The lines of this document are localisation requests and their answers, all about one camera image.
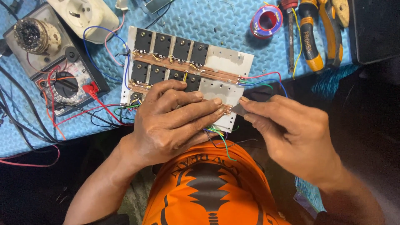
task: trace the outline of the orange t-shirt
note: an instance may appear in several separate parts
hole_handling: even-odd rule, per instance
[[[165,163],[142,225],[289,225],[251,156],[238,145],[229,155],[206,142]]]

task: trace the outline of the work mat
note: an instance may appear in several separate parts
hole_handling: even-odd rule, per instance
[[[4,0],[7,5],[12,3],[12,0]],[[24,1],[22,8],[18,13],[18,17],[22,18],[27,13],[32,11],[38,4],[38,1]],[[122,20],[122,12],[115,9],[115,0],[105,0],[107,5],[116,13],[120,21]],[[268,0],[269,4],[277,4],[275,0]],[[128,34],[128,27],[130,25],[145,28],[153,22],[158,14],[149,14],[144,7],[145,1],[143,0],[128,0],[129,11],[125,15],[125,23],[119,35],[126,41]],[[172,2],[169,11],[160,19],[150,30],[180,36],[190,40],[204,42],[230,48],[236,51],[254,54],[254,61],[249,76],[257,76],[263,73],[278,71],[282,75],[282,80],[292,79],[292,75],[288,74],[288,27],[286,23],[286,15],[284,13],[284,25],[281,29],[270,39],[260,40],[253,37],[250,33],[250,21],[258,8],[263,5],[263,1],[253,0],[197,0],[185,1],[175,0]],[[15,20],[8,12],[0,7],[0,15],[2,23],[0,24],[0,33],[3,34],[13,24]],[[325,60],[326,58],[326,38],[323,29],[322,21],[317,21],[318,26],[314,27],[314,35],[316,39],[317,48]],[[349,40],[348,30],[342,31],[343,37],[343,62],[342,65],[351,63],[351,56],[349,54]],[[95,63],[100,70],[107,72],[113,77],[122,79],[123,68],[115,64],[110,59],[106,49],[103,45],[96,45],[89,43],[89,52],[91,52]],[[122,42],[117,38],[112,38],[108,42],[108,47],[113,54],[124,52]],[[295,29],[294,34],[294,53],[297,55],[300,51],[300,39],[298,30]],[[33,82],[28,79],[25,72],[19,65],[14,55],[10,57],[1,57],[0,65],[4,67],[27,91],[31,96],[38,113],[51,133],[61,140],[61,135],[53,128],[52,122],[47,117],[45,110],[45,102],[39,95],[39,91],[34,86]],[[301,56],[297,65],[296,77],[311,72],[307,66],[304,57]],[[278,79],[276,74],[268,75],[264,78],[257,78],[254,81],[260,81],[267,78]],[[113,104],[120,102],[121,83],[115,82],[106,78],[107,83],[111,88],[111,92],[101,98],[105,104]],[[41,130],[32,114],[31,109],[26,104],[25,99],[18,91],[18,89],[11,84],[0,74],[1,88],[6,92],[5,96],[7,103],[15,118],[22,124],[41,133]],[[98,103],[90,103],[84,109],[89,109],[99,106]],[[112,118],[102,110],[96,115],[102,118]],[[57,118],[60,122],[71,115],[66,115]],[[93,121],[99,125],[105,125],[97,119]],[[81,136],[90,135],[104,131],[106,127],[98,127],[90,122],[90,115],[81,115],[73,118],[59,126],[67,139],[74,139]],[[15,155],[17,153],[28,151],[23,139],[17,132],[15,126],[9,122],[7,117],[4,118],[4,123],[0,126],[0,157]],[[33,146],[44,147],[49,145],[43,141],[38,140],[30,134],[26,134],[29,141]]]

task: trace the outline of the red solder spool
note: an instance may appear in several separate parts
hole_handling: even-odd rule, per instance
[[[259,8],[250,22],[250,30],[260,39],[274,35],[282,26],[283,16],[280,9],[274,5]]]

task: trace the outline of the metal scraper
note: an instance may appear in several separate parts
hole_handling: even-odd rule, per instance
[[[243,108],[243,106],[241,104],[237,104],[236,106],[232,107],[231,109],[232,113],[236,113],[240,116],[244,116],[246,113],[248,113],[248,111],[246,109]]]

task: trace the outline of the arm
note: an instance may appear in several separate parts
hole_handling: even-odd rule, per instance
[[[318,186],[328,215],[358,225],[384,224],[368,188],[347,171],[333,148],[328,115],[279,95],[268,102],[242,97],[244,119],[263,135],[270,157],[287,171]]]
[[[185,88],[186,83],[177,80],[163,81],[151,88],[135,116],[134,132],[121,139],[79,189],[65,225],[91,223],[115,213],[139,170],[167,162],[208,140],[203,128],[224,115],[222,101],[216,98],[201,102],[200,92],[179,91]]]

